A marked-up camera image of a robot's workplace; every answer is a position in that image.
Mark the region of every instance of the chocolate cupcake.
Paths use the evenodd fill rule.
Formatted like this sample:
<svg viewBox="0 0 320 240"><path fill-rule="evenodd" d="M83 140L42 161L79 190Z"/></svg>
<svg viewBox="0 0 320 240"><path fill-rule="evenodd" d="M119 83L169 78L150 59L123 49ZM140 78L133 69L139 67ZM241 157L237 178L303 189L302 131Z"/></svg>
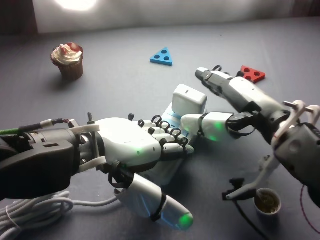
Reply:
<svg viewBox="0 0 320 240"><path fill-rule="evenodd" d="M83 75L83 58L83 48L74 42L61 44L50 56L53 64L59 68L62 78L68 81L75 81Z"/></svg>

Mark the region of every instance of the robotic hand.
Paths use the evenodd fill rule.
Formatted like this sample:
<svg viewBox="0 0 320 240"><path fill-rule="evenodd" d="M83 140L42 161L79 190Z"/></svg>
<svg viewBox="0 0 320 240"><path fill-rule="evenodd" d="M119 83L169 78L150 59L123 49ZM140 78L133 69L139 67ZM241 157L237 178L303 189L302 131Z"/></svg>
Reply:
<svg viewBox="0 0 320 240"><path fill-rule="evenodd" d="M233 190L224 193L224 200L254 197L257 186L281 163L292 176L308 187L311 199L320 207L320 131L315 127L320 116L320 107L306 107L300 100L293 103L283 102L281 105L244 79L243 72L231 77L221 70L219 65L212 71L200 67L195 76L215 95L226 99L238 114L188 114L181 119L182 127L192 134L221 141L248 136L252 132L239 131L253 126L273 148L273 154L264 159L258 178L243 187L241 182L234 184ZM302 123L299 118L304 112L309 114L309 121Z"/></svg>
<svg viewBox="0 0 320 240"><path fill-rule="evenodd" d="M108 174L114 195L141 217L187 230L192 214L159 186L137 173L194 149L178 128L152 121L107 118L79 126L68 119L0 131L0 199L33 199L66 189L71 177L92 168ZM68 123L69 129L43 129Z"/></svg>

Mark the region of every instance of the green wire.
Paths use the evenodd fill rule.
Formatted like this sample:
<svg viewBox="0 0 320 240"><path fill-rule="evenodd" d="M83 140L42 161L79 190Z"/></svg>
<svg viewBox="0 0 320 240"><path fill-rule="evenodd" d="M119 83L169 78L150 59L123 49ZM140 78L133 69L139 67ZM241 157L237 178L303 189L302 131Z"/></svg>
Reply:
<svg viewBox="0 0 320 240"><path fill-rule="evenodd" d="M19 128L0 130L0 135L18 134Z"/></svg>

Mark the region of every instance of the blue triangle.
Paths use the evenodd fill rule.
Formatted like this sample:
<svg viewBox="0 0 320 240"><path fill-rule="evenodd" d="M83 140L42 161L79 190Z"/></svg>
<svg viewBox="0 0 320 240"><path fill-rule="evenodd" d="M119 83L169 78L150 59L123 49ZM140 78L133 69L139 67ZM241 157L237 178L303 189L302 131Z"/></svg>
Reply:
<svg viewBox="0 0 320 240"><path fill-rule="evenodd" d="M150 62L155 64L168 65L168 66L172 66L172 63L173 63L170 52L167 47L164 47L155 55L150 57Z"/></svg>

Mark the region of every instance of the white wall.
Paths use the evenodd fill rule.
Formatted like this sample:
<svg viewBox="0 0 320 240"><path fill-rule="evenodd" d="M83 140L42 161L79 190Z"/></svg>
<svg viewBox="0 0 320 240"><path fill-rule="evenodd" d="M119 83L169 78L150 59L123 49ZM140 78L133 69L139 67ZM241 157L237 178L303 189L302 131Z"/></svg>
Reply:
<svg viewBox="0 0 320 240"><path fill-rule="evenodd" d="M90 10L75 11L61 7L56 0L33 0L39 33L283 18L290 16L294 3L294 0L95 1Z"/></svg>

